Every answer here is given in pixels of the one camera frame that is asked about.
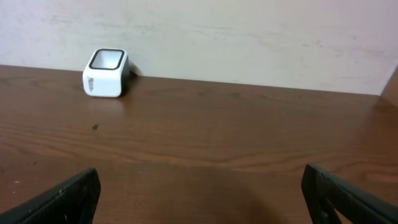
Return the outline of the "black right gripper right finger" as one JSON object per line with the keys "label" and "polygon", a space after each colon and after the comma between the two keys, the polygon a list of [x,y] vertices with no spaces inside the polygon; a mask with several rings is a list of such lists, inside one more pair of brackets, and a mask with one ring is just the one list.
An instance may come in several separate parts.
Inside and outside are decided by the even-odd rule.
{"label": "black right gripper right finger", "polygon": [[397,223],[397,207],[333,174],[307,164],[301,189],[313,223]]}

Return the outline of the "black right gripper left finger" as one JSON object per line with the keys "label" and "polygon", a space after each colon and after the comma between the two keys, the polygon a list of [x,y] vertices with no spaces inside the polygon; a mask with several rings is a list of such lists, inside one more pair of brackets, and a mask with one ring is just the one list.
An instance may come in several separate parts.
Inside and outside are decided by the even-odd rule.
{"label": "black right gripper left finger", "polygon": [[1,214],[1,223],[92,224],[101,192],[94,168],[48,189]]}

